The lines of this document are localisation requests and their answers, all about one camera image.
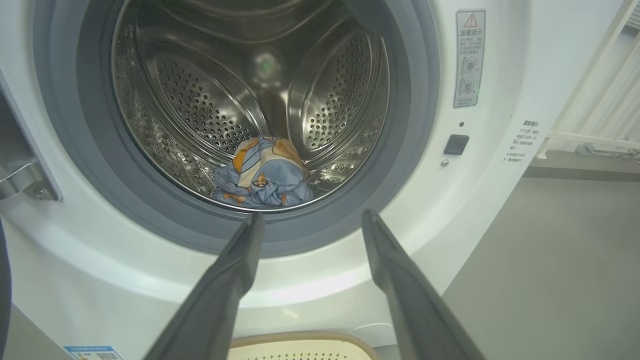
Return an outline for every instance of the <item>gray sticker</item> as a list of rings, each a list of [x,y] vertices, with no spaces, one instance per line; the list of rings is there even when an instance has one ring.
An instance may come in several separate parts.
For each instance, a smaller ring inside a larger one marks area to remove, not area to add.
[[[484,10],[460,10],[456,13],[458,76],[453,97],[454,108],[478,103],[484,56],[484,13]]]

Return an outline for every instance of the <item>washing machine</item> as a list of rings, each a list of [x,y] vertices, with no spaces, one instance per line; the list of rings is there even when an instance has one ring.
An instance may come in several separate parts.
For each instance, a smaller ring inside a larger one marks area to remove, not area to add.
[[[2,126],[33,155],[33,181],[0,201],[13,303],[61,347],[140,359],[260,211],[234,336],[393,344],[362,211],[443,293],[621,2],[5,1]],[[293,144],[313,200],[211,197],[214,171],[260,135]]]

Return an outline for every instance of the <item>gray floor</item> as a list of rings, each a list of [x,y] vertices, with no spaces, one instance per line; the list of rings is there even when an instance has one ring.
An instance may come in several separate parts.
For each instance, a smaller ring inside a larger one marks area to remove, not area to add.
[[[522,179],[444,299],[490,360],[639,359],[639,215],[640,183]],[[68,358],[16,309],[6,360]]]

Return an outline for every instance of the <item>crumpled cloth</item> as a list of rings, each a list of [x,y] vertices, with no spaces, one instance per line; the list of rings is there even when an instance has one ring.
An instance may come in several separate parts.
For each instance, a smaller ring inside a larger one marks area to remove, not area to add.
[[[239,144],[231,164],[213,172],[214,200],[245,208],[294,206],[313,200],[308,170],[293,144],[259,136]]]

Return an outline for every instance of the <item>beige plastic basket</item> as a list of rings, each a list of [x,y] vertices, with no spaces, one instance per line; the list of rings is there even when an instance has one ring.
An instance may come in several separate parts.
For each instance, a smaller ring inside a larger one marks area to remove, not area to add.
[[[234,340],[227,360],[378,360],[362,340],[339,332],[287,332]]]

